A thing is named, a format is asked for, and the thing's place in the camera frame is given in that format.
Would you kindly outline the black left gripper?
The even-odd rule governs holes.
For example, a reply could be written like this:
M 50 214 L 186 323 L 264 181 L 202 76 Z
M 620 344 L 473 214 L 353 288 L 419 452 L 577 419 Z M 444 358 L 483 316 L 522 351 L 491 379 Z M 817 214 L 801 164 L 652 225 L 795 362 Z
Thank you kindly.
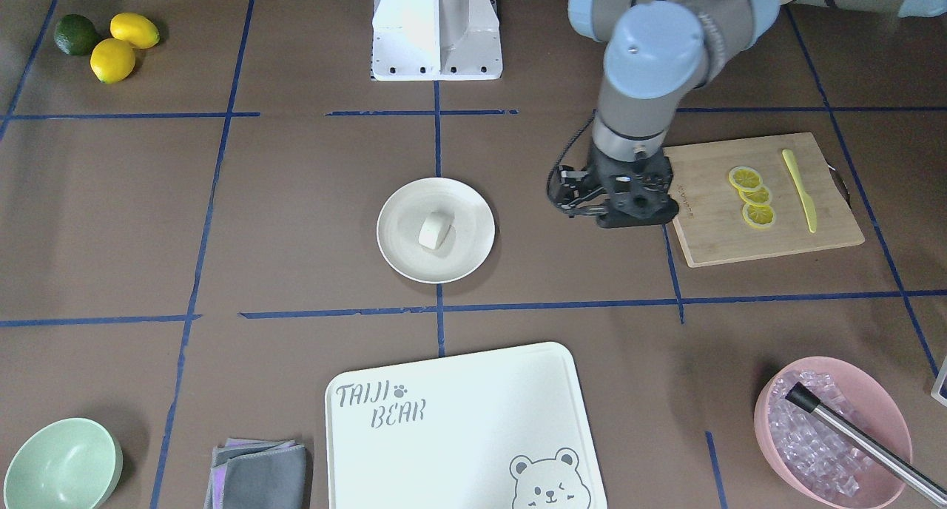
M 593 217 L 603 229 L 664 225 L 680 212 L 670 197 L 672 182 L 663 152 L 617 161 L 591 147 L 582 169 L 559 158 L 549 172 L 549 202 L 568 217 Z

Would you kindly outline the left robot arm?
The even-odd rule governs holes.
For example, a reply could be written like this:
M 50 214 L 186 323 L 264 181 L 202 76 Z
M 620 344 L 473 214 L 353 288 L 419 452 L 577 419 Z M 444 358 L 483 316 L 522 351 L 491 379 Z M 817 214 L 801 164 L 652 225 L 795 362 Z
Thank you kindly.
M 547 197 L 602 228 L 669 223 L 673 168 L 663 151 L 684 96 L 753 47 L 785 4 L 935 17 L 946 0 L 569 0 L 577 33 L 605 43 L 603 78 L 585 166 L 555 165 Z

